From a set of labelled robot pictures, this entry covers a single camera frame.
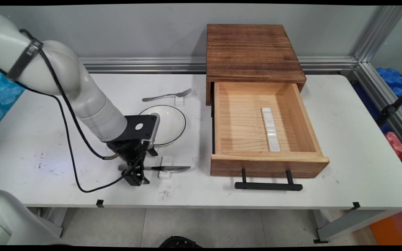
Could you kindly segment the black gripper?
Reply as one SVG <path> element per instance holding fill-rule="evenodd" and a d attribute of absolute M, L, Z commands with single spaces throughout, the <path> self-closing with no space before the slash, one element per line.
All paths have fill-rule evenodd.
<path fill-rule="evenodd" d="M 144 158 L 146 152 L 150 156 L 158 156 L 155 148 L 148 149 L 149 141 L 133 139 L 128 141 L 112 141 L 107 143 L 108 148 L 119 153 L 127 164 L 121 165 L 121 175 L 130 186 L 150 184 L 144 175 Z"/>

